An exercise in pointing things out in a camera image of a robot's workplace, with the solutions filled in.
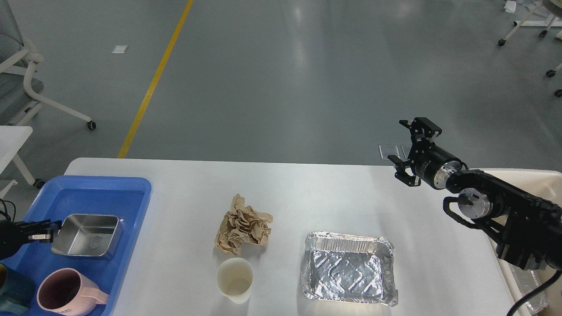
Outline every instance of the yellow floor line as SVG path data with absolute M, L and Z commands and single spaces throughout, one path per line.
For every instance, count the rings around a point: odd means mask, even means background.
M 133 123 L 131 124 L 131 127 L 129 128 L 129 132 L 127 133 L 127 136 L 125 137 L 125 140 L 123 141 L 123 144 L 121 145 L 121 149 L 119 150 L 119 154 L 117 154 L 117 158 L 125 158 L 125 156 L 127 155 L 127 152 L 129 151 L 129 147 L 131 146 L 131 143 L 133 142 L 133 138 L 135 137 L 135 134 L 137 133 L 137 129 L 139 128 L 139 124 L 142 121 L 142 117 L 144 116 L 144 112 L 146 112 L 146 108 L 148 107 L 148 103 L 150 102 L 150 99 L 152 98 L 152 94 L 154 93 L 154 90 L 156 89 L 156 86 L 158 85 L 158 81 L 160 80 L 160 76 L 162 75 L 162 72 L 164 71 L 164 67 L 166 67 L 166 63 L 168 62 L 168 58 L 170 57 L 170 54 L 172 53 L 172 49 L 174 48 L 175 42 L 178 39 L 179 32 L 182 30 L 183 22 L 185 22 L 185 18 L 187 17 L 187 14 L 189 13 L 189 10 L 191 9 L 192 4 L 193 4 L 193 0 L 189 0 L 187 2 L 187 4 L 185 5 L 185 9 L 183 10 L 182 16 L 180 17 L 180 19 L 178 21 L 178 24 L 176 25 L 176 28 L 174 30 L 174 34 L 172 34 L 172 38 L 170 38 L 170 42 L 168 43 L 168 46 L 166 47 L 166 51 L 164 52 L 164 55 L 162 56 L 162 59 L 160 60 L 160 63 L 158 64 L 158 68 L 156 69 L 156 72 L 154 73 L 154 77 L 152 77 L 152 81 L 150 82 L 150 85 L 148 86 L 148 90 L 146 91 L 146 94 L 144 95 L 144 99 L 140 103 L 141 105 L 139 107 L 139 110 L 137 111 L 137 114 L 135 115 L 135 119 L 133 120 Z

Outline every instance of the crumpled paper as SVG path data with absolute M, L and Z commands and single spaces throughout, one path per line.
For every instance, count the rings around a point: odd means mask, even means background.
M 260 213 L 250 205 L 244 206 L 244 198 L 240 194 L 232 199 L 230 210 L 226 212 L 216 234 L 215 246 L 226 253 L 239 256 L 245 242 L 265 246 L 268 244 L 273 216 Z

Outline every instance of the chair wheel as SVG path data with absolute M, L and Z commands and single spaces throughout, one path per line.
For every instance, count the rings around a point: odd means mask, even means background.
M 33 183 L 33 186 L 36 187 L 37 189 L 41 189 L 44 185 L 45 185 L 45 180 L 43 179 L 35 179 L 35 182 Z
M 96 122 L 94 122 L 94 121 L 89 121 L 89 122 L 86 123 L 86 127 L 87 127 L 89 130 L 95 130 L 96 127 L 97 127 L 97 126 L 96 126 Z

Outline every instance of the table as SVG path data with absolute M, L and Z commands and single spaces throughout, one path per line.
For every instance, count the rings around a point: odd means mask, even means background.
M 152 196 L 114 315 L 367 315 L 377 305 L 311 301 L 300 264 L 310 231 L 385 236 L 398 305 L 385 315 L 503 315 L 510 295 L 488 238 L 442 211 L 445 191 L 408 188 L 389 166 L 79 158 L 65 174 L 145 177 Z M 232 197 L 274 217 L 267 247 L 244 245 L 248 302 L 219 294 L 214 247 Z
M 6 166 L 12 159 L 21 162 L 17 151 L 28 140 L 33 129 L 31 126 L 4 126 L 0 125 L 0 173 L 4 171 Z M 15 180 L 10 181 L 7 185 L 0 189 L 0 198 L 4 198 L 10 187 L 17 184 Z

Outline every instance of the floor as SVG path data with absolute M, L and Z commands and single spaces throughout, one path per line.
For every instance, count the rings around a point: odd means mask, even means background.
M 43 94 L 98 124 L 40 112 L 20 151 L 34 176 L 117 156 L 186 2 L 10 1 L 45 56 Z M 126 157 L 389 165 L 378 146 L 408 144 L 398 120 L 426 116 L 471 167 L 562 171 L 562 81 L 544 75 L 560 29 L 498 47 L 504 4 L 195 0 Z M 37 190 L 12 178 L 21 219 Z

